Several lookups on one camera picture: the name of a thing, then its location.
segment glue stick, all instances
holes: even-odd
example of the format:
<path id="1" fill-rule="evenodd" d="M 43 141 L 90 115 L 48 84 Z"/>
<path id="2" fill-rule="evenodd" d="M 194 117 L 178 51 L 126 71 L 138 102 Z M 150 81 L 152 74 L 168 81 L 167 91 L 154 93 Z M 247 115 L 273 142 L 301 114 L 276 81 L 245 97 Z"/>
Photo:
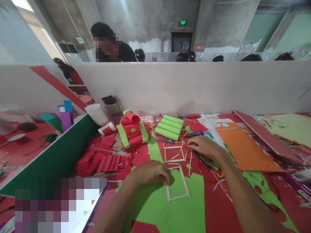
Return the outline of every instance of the glue stick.
<path id="1" fill-rule="evenodd" d="M 114 126 L 114 124 L 112 122 L 109 122 L 108 124 L 104 125 L 102 128 L 98 129 L 98 132 L 105 136 L 108 135 L 114 131 L 116 131 L 116 127 Z"/>

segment green wall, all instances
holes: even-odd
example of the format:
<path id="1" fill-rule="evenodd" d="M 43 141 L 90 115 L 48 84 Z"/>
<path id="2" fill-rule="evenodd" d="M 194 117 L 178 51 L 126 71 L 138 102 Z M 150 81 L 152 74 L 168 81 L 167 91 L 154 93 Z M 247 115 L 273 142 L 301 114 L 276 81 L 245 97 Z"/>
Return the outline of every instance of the green wall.
<path id="1" fill-rule="evenodd" d="M 311 43 L 311 14 L 298 14 L 275 47 L 275 52 L 288 52 L 292 48 Z"/>
<path id="2" fill-rule="evenodd" d="M 262 52 L 284 14 L 255 14 L 242 44 L 261 42 L 256 52 Z"/>

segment doorway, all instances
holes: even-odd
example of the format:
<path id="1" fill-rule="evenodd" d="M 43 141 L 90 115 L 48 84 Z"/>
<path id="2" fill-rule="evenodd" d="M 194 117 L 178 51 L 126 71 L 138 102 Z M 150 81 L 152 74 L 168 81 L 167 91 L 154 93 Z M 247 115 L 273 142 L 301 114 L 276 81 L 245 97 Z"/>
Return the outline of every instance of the doorway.
<path id="1" fill-rule="evenodd" d="M 192 32 L 172 32 L 171 52 L 190 52 Z"/>

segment red sign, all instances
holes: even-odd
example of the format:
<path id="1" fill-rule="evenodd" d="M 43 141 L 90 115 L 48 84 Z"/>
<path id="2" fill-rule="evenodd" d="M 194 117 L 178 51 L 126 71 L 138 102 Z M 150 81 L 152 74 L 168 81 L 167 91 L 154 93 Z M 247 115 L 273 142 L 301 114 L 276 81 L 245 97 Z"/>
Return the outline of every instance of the red sign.
<path id="1" fill-rule="evenodd" d="M 196 51 L 203 51 L 204 50 L 204 45 L 196 45 L 195 46 Z"/>

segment person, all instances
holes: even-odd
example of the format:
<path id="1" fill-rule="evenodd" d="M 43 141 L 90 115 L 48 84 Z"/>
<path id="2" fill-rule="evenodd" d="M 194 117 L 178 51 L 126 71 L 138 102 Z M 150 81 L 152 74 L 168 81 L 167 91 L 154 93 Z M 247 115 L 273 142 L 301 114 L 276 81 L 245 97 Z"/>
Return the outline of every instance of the person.
<path id="1" fill-rule="evenodd" d="M 235 166 L 228 152 L 205 136 L 190 138 L 187 145 L 205 156 L 218 160 L 226 177 L 233 205 L 244 233 L 283 232 L 280 223 L 271 216 Z M 170 185 L 170 180 L 168 168 L 159 161 L 151 160 L 136 167 L 125 178 L 114 199 L 97 221 L 92 233 L 121 232 L 131 200 L 137 189 L 142 185 L 159 182 Z"/>
<path id="2" fill-rule="evenodd" d="M 69 82 L 71 82 L 72 79 L 71 79 L 70 73 L 71 73 L 72 71 L 75 71 L 75 69 L 74 69 L 72 66 L 67 65 L 66 63 L 64 63 L 64 62 L 63 62 L 61 59 L 59 59 L 59 58 L 53 58 L 53 61 L 58 65 L 58 68 L 60 68 L 60 69 L 63 71 L 65 78 L 66 78 Z"/>
<path id="3" fill-rule="evenodd" d="M 95 23 L 91 32 L 93 40 L 96 41 L 97 62 L 137 62 L 135 53 L 132 48 L 123 41 L 117 40 L 113 30 L 104 23 Z"/>
<path id="4" fill-rule="evenodd" d="M 176 62 L 189 61 L 188 53 L 180 52 L 176 57 Z"/>
<path id="5" fill-rule="evenodd" d="M 258 54 L 250 54 L 243 58 L 241 61 L 262 61 L 262 58 Z"/>
<path id="6" fill-rule="evenodd" d="M 219 62 L 219 61 L 224 61 L 223 55 L 219 55 L 219 56 L 214 57 L 213 62 Z"/>
<path id="7" fill-rule="evenodd" d="M 195 60 L 197 58 L 197 56 L 195 55 L 195 52 L 194 51 L 190 51 L 188 53 L 188 55 L 189 55 L 190 62 L 195 62 Z"/>
<path id="8" fill-rule="evenodd" d="M 283 53 L 280 56 L 278 56 L 275 61 L 292 61 L 295 60 L 292 56 L 292 52 L 290 53 Z"/>
<path id="9" fill-rule="evenodd" d="M 145 53 L 142 49 L 135 49 L 135 55 L 138 61 L 140 62 L 145 61 Z"/>

